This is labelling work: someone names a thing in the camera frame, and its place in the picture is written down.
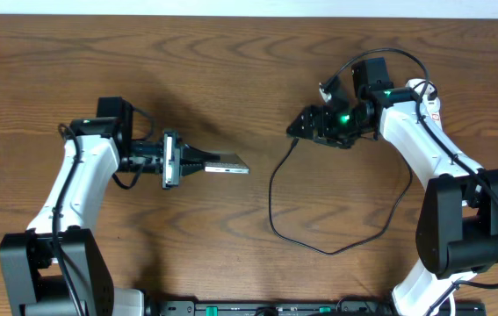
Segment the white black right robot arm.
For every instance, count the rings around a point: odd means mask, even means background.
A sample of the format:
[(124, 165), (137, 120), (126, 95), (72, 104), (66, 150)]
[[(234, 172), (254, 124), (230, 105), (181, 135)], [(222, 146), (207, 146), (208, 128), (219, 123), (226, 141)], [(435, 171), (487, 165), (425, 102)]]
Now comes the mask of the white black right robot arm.
[(403, 87), (383, 58), (349, 62), (356, 105), (338, 76), (320, 87), (287, 127), (296, 141), (348, 149), (371, 134), (394, 146), (424, 189), (415, 231), (418, 261), (391, 293), (396, 315), (435, 315), (461, 286), (498, 263), (498, 169), (485, 169), (444, 133), (437, 89), (428, 78)]

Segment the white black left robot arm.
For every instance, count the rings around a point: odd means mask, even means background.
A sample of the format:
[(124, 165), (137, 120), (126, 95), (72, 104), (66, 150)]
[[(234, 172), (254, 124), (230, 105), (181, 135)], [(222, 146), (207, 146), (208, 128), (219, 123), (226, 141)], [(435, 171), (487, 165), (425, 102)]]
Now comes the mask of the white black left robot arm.
[(0, 243), (0, 265), (14, 315), (155, 315), (144, 291), (114, 286), (94, 231), (106, 187), (132, 189), (144, 173), (165, 190), (200, 171), (218, 154), (191, 147), (178, 133), (157, 142), (133, 137), (138, 108), (101, 97), (93, 118), (60, 124), (64, 157), (46, 203), (23, 233)]

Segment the white power strip socket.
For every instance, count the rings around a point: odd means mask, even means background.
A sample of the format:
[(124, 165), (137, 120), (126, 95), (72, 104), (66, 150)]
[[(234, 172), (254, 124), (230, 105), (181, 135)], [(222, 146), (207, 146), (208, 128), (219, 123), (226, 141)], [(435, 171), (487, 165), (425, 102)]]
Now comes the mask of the white power strip socket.
[[(420, 93), (425, 85), (425, 80), (421, 78), (410, 79), (406, 83), (407, 88), (411, 88), (414, 92)], [(430, 82), (427, 89), (423, 95), (423, 111), (427, 113), (430, 119), (437, 125), (437, 127), (442, 130), (442, 120), (441, 120), (441, 101), (438, 97), (437, 86)]]

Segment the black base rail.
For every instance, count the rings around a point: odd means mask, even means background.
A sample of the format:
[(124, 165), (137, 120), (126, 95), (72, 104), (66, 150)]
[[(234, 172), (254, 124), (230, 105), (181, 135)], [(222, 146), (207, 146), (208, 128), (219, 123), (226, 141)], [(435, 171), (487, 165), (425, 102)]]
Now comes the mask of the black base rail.
[(340, 303), (208, 303), (178, 300), (152, 304), (146, 314), (155, 316), (397, 315), (397, 311), (389, 302), (364, 299), (344, 299)]

